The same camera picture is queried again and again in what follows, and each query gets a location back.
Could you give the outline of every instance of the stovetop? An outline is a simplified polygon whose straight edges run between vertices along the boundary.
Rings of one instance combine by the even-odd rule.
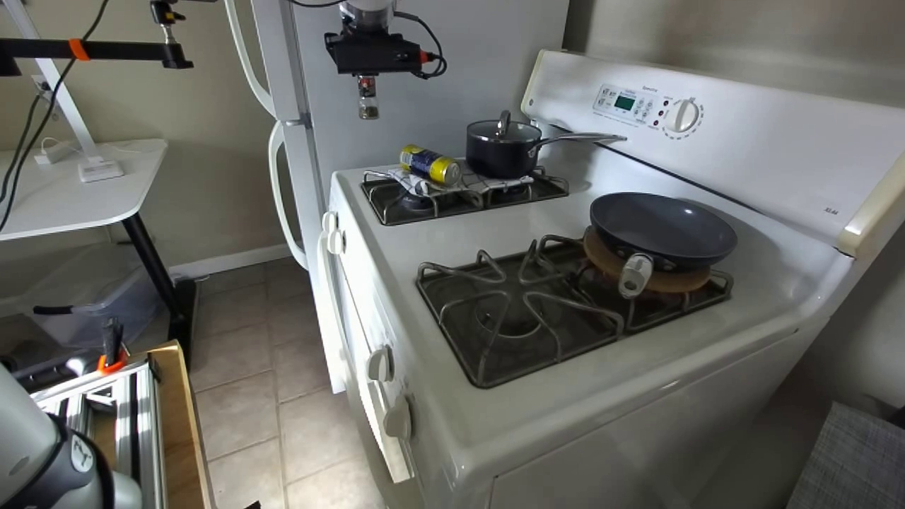
[[[398,226],[514,205],[551,201],[569,197],[569,185],[548,178],[542,170],[513,181],[494,181],[463,167],[457,185],[439,188],[402,170],[383,170],[366,177],[361,194],[378,225]]]
[[[732,279],[713,273],[695,293],[622,300],[579,240],[554,235],[524,254],[479,252],[473,267],[424,264],[415,287],[476,387],[506,385],[732,295]]]

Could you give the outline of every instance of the black frying pan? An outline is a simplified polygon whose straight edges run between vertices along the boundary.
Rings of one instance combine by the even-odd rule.
[[[660,273],[699,273],[735,250],[728,221],[692,201],[613,194],[590,205],[590,225],[620,254],[646,252]]]

